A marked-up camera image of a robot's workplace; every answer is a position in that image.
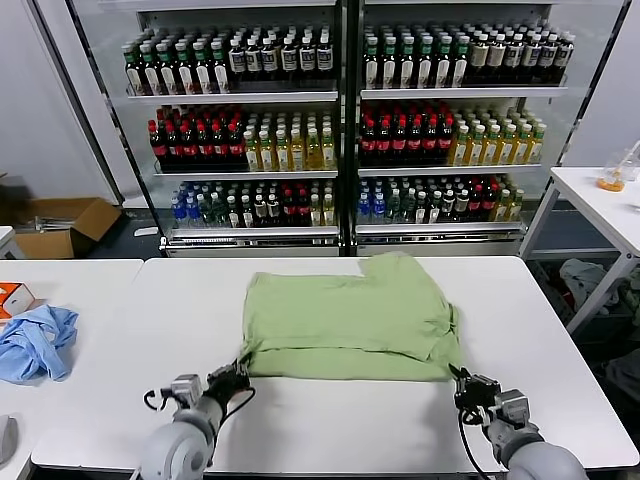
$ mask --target shelf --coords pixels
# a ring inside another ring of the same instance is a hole
[[[309,170],[304,172],[215,172],[215,173],[156,173],[154,177],[177,182],[198,180],[294,180],[336,178],[337,170]]]
[[[520,233],[520,222],[469,222],[469,223],[399,223],[388,225],[356,225],[356,235],[369,237],[399,237],[428,235],[464,235],[479,233]]]
[[[486,175],[490,173],[526,173],[542,168],[541,165],[487,165],[478,167],[400,167],[360,168],[360,177],[415,177],[421,175]]]
[[[486,87],[486,88],[389,88],[362,90],[362,100],[419,100],[426,98],[552,98],[566,95],[568,87]]]
[[[212,95],[130,96],[129,100],[142,105],[205,105],[222,103],[308,103],[335,102],[338,92],[269,92],[218,93]]]
[[[332,7],[335,0],[98,0],[104,11],[154,12],[218,8]]]

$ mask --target refrigerator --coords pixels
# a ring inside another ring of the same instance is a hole
[[[630,5],[31,1],[159,248],[196,257],[515,254]]]

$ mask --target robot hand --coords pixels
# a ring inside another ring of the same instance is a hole
[[[488,479],[471,455],[464,425],[482,425],[496,461],[509,469],[508,480],[587,480],[580,461],[569,450],[545,442],[529,421],[529,401],[522,392],[502,392],[495,380],[449,367],[456,378],[462,443],[482,478]]]
[[[172,398],[178,404],[173,422],[156,430],[145,444],[140,466],[144,480],[198,480],[211,465],[218,432],[224,422],[254,396],[249,374],[242,363],[234,362],[207,376],[208,388],[202,390],[200,377],[180,375],[168,388],[160,390],[162,403],[149,402],[153,391],[144,396],[145,404],[162,410]],[[237,393],[251,395],[231,412],[227,404]]]

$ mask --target blue cloth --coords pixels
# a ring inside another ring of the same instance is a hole
[[[22,383],[44,369],[53,380],[70,371],[57,350],[76,339],[78,314],[42,305],[14,316],[0,333],[0,379]]]

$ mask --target yellow bottle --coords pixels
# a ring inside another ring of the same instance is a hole
[[[278,154],[278,165],[281,172],[290,172],[293,167],[291,152],[289,150],[289,140],[283,129],[276,132],[276,153]]]
[[[467,138],[469,137],[469,127],[460,125],[456,135],[456,143],[449,149],[449,165],[459,167],[464,161],[464,152],[467,150]]]
[[[278,171],[278,157],[267,130],[260,131],[260,156],[262,157],[262,166],[265,172]]]
[[[544,141],[544,132],[547,126],[544,123],[538,123],[534,130],[534,134],[529,140],[529,147],[524,154],[524,163],[540,163],[540,153],[542,152],[542,142]]]
[[[509,165],[522,165],[524,163],[524,154],[529,147],[529,136],[531,135],[531,125],[525,123],[518,138],[513,144],[511,155],[509,156]]]
[[[322,146],[318,141],[318,130],[311,127],[307,144],[307,167],[309,170],[322,170],[322,164]]]
[[[253,132],[251,130],[244,132],[244,151],[247,156],[249,170],[252,172],[262,172],[262,158],[260,156],[260,149],[256,143],[257,142],[253,138]]]
[[[307,160],[305,155],[304,143],[300,137],[300,129],[291,130],[291,158],[293,160],[293,170],[301,172],[307,169]]]
[[[507,165],[509,163],[515,140],[516,126],[512,123],[507,123],[503,136],[498,140],[496,154],[493,156],[494,165]]]
[[[491,125],[489,135],[484,140],[482,151],[480,152],[479,165],[493,165],[493,159],[498,148],[498,138],[500,137],[500,126]]]
[[[484,125],[476,125],[473,135],[469,135],[469,138],[467,139],[467,148],[462,162],[465,167],[478,165],[483,143]]]

